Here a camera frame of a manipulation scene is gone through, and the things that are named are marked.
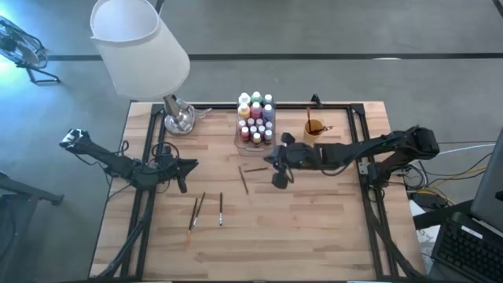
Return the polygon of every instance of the black keyboard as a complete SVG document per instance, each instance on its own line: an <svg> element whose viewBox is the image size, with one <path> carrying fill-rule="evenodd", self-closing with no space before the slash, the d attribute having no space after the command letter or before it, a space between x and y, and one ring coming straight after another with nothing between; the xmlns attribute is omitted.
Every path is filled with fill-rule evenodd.
<svg viewBox="0 0 503 283"><path fill-rule="evenodd" d="M461 213L442 224L431 257L475 282L503 283L503 238Z"/></svg>

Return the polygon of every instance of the gray floor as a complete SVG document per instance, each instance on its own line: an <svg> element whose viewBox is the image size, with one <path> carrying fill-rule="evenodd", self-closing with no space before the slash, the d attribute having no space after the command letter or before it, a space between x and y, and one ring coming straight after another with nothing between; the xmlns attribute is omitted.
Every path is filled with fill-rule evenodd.
<svg viewBox="0 0 503 283"><path fill-rule="evenodd" d="M37 35L51 54L96 54L88 40L94 0L1 0L0 15ZM503 19L491 0L168 0L162 18L189 53L503 52ZM385 101L393 129L430 127L440 142L494 140L503 124L502 60L193 62L178 92L229 101L261 90L282 101ZM119 146L128 101L102 62L51 62L60 86L35 86L0 59L0 168L64 193L35 215L20 281L85 278L107 185L102 172L57 146L70 127ZM464 145L442 146L442 150ZM439 156L427 169L457 172L490 149ZM455 201L479 178L448 182Z"/></svg>

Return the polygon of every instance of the orange cup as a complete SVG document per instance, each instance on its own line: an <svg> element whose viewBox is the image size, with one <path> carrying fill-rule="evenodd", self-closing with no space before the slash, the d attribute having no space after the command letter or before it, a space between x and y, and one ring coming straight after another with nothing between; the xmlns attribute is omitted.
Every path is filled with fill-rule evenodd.
<svg viewBox="0 0 503 283"><path fill-rule="evenodd" d="M323 129L323 124L316 120L316 119L311 119L311 130L322 130ZM309 121L306 121L306 124L304 125L304 138L303 141L307 144L314 144L316 139L321 136L323 133L319 134L310 134L309 133Z"/></svg>

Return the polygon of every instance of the wooden tabletop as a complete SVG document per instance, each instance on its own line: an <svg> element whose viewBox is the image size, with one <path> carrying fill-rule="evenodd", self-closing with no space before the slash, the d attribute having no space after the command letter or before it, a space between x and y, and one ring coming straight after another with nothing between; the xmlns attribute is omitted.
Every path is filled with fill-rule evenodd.
<svg viewBox="0 0 503 283"><path fill-rule="evenodd" d="M363 103L371 137L388 134L390 126L384 103ZM141 158L150 109L149 103L133 103L130 107L123 136L130 143L126 152L129 157ZM311 118L334 126L317 142L351 143L345 111L312 110ZM270 183L272 168L244 173L250 190L246 195L237 167L251 169L269 164L259 157L239 155L234 146L235 120L235 111L213 111L196 122L191 134L184 137L167 134L166 140L179 148L181 158L196 158L199 165L186 179L188 193L180 193L177 182L171 182L170 188L156 197L143 279L375 279L355 166L352 164L336 177L324 176L319 171L294 171L295 183L286 190ZM279 110L278 138L282 132L290 132L301 140L305 121L305 111ZM111 193L125 185L124 180L114 180ZM186 248L194 200L204 192L200 217ZM218 226L220 192L224 200L223 226ZM134 189L128 188L108 202L91 275L101 272L126 240L133 199ZM424 272L404 188L387 187L384 202L393 241ZM137 247L131 273L136 267ZM380 253L387 269L382 244Z"/></svg>

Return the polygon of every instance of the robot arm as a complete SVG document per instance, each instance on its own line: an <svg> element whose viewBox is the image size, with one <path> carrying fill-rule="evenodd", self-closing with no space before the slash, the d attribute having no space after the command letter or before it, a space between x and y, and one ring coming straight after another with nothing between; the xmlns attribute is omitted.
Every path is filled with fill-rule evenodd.
<svg viewBox="0 0 503 283"><path fill-rule="evenodd" d="M328 176L335 176L358 158L381 153L395 152L383 162L369 164L369 184L386 186L391 172L415 159L429 160L439 153L439 145L433 131L423 127L411 127L408 130L393 131L388 135L361 141L354 144L314 144L314 147L302 142L295 142L289 133L283 133L281 140L286 145L278 145L270 156L264 158L273 164L277 173L272 183L280 189L286 189L293 178L287 176L290 169L319 170Z"/></svg>
<svg viewBox="0 0 503 283"><path fill-rule="evenodd" d="M163 154L155 157L157 168L127 156L117 156L93 143L86 130L71 129L60 142L60 146L75 155L86 154L102 162L107 167L105 173L120 176L137 189L155 189L157 184L176 178L182 193L187 192L185 177L197 166L197 160L183 160L171 155L171 147L166 146Z"/></svg>

